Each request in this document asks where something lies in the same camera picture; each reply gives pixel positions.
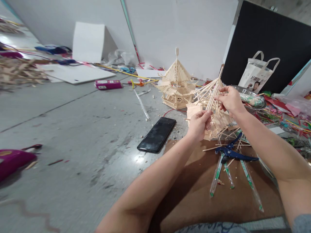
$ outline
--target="sleeve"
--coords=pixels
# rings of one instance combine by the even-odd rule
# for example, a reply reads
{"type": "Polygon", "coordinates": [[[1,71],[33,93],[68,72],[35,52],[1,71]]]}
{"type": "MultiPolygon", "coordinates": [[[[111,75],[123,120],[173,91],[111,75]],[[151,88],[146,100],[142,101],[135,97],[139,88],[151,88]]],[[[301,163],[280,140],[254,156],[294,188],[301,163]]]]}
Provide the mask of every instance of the sleeve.
{"type": "Polygon", "coordinates": [[[311,215],[299,215],[294,220],[293,233],[311,233],[311,215]]]}

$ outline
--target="magenta object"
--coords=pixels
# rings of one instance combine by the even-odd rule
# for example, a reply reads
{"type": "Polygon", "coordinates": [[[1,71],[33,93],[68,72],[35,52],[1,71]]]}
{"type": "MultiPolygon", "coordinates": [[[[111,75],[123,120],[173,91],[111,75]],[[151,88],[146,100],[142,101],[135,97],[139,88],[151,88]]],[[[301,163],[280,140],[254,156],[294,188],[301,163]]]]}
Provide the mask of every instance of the magenta object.
{"type": "Polygon", "coordinates": [[[97,89],[101,90],[116,89],[123,87],[119,80],[96,80],[95,86],[97,89]]]}
{"type": "Polygon", "coordinates": [[[3,57],[8,57],[8,58],[23,58],[23,55],[19,52],[2,52],[0,53],[1,56],[3,57]]]}
{"type": "Polygon", "coordinates": [[[35,158],[36,155],[23,150],[0,150],[0,182],[35,158]]]}

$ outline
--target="hand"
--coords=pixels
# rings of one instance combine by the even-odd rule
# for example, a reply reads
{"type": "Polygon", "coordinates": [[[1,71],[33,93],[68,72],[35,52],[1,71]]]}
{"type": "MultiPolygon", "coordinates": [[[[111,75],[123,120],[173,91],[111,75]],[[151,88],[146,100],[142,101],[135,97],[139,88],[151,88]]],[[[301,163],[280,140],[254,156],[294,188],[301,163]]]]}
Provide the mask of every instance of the hand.
{"type": "Polygon", "coordinates": [[[220,101],[220,110],[228,110],[231,117],[235,117],[238,114],[247,112],[246,108],[242,104],[242,100],[239,92],[232,86],[225,86],[219,89],[220,92],[229,92],[223,93],[220,95],[214,96],[214,98],[220,101]]]}
{"type": "Polygon", "coordinates": [[[204,139],[205,130],[211,127],[212,110],[202,110],[191,117],[187,136],[199,142],[204,139]]]}

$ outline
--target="printed bag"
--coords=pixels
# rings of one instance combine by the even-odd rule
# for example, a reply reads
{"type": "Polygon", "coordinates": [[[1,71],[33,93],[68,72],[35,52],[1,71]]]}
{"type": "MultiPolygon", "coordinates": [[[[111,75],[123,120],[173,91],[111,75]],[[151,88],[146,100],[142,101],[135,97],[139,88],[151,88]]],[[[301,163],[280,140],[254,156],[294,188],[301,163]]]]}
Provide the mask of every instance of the printed bag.
{"type": "Polygon", "coordinates": [[[249,58],[245,71],[239,82],[239,86],[249,89],[255,93],[258,93],[270,76],[275,71],[276,67],[280,63],[279,58],[272,58],[269,61],[263,61],[263,52],[258,51],[253,58],[249,58]],[[261,55],[261,60],[255,59],[258,55],[261,55]],[[270,61],[278,60],[273,70],[267,68],[270,61]]]}

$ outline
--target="black phone screen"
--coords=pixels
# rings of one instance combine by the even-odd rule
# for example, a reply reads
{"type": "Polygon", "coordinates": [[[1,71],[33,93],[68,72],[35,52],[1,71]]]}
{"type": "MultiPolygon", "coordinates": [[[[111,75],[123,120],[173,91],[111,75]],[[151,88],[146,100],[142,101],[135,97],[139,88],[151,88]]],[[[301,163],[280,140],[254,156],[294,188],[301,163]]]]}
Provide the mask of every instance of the black phone screen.
{"type": "Polygon", "coordinates": [[[176,120],[161,117],[149,131],[147,136],[137,146],[140,151],[158,153],[165,143],[169,133],[173,129],[176,120]]]}

